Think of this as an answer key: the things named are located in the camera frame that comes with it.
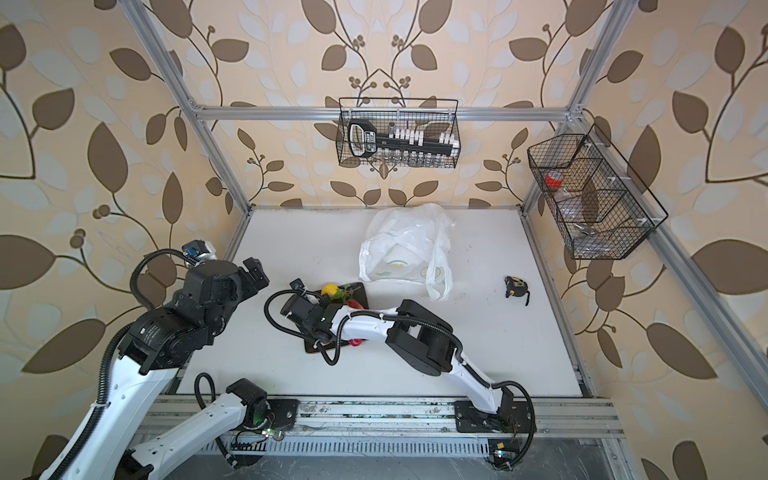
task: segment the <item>white table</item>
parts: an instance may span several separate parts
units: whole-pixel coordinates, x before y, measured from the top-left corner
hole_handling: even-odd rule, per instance
[[[440,377],[412,369],[384,343],[365,342],[341,350],[328,366],[304,352],[301,339],[274,329],[264,318],[266,298],[300,277],[308,288],[358,278],[358,253],[377,210],[257,210],[235,262],[261,260],[270,285],[237,307],[227,330],[212,346],[196,351],[180,384],[192,392],[199,372],[208,372],[222,392],[248,378],[270,394],[451,396],[459,390]],[[449,265],[454,290],[432,302],[424,286],[379,281],[366,284],[369,307],[385,309],[412,299],[453,326],[464,352],[494,380],[512,379],[532,396],[581,396],[571,360],[544,291],[516,210],[447,210],[451,232]],[[505,298],[504,277],[528,282],[531,302]],[[274,318],[290,298],[272,304]]]

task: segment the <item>white plastic bag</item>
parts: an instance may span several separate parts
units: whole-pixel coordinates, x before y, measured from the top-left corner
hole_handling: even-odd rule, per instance
[[[437,204],[378,212],[360,247],[360,279],[423,283],[430,299],[445,299],[453,288],[445,256],[453,225]]]

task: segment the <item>wallpaper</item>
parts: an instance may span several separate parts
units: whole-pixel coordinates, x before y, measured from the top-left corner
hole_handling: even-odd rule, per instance
[[[765,2],[640,1],[585,110],[763,349],[767,22]],[[531,218],[638,468],[649,480],[763,478],[768,417],[648,242],[622,261],[574,261],[543,202]]]
[[[199,104],[563,107],[607,0],[147,0]]]
[[[680,0],[640,10],[585,115],[651,185],[677,239],[763,351],[767,38],[765,2]]]
[[[214,132],[247,198],[259,207],[521,204],[533,181],[525,150],[550,137],[550,127],[480,123],[459,124],[457,168],[388,167],[364,159],[341,167],[330,122],[219,121]],[[219,193],[218,185],[212,177],[211,194]]]
[[[41,472],[93,402],[106,342],[142,311],[128,279],[143,256],[195,238],[223,252],[240,219],[112,7],[0,2],[6,478]],[[157,260],[139,282],[155,304],[184,275]]]

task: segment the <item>yellow fruit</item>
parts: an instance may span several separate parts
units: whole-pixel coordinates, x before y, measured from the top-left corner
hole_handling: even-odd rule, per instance
[[[339,287],[337,287],[332,283],[329,283],[328,285],[325,285],[322,290],[320,290],[320,293],[322,295],[327,295],[333,298],[336,295],[336,292],[338,291],[339,291]]]

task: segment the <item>black wire mesh basket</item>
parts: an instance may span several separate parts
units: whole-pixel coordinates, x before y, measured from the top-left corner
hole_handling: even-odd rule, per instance
[[[458,100],[444,98],[340,98],[339,165],[455,168],[457,109]]]
[[[604,134],[562,134],[528,149],[528,162],[574,260],[621,260],[669,214],[627,162],[617,172],[601,153]],[[647,211],[630,190],[658,206]]]

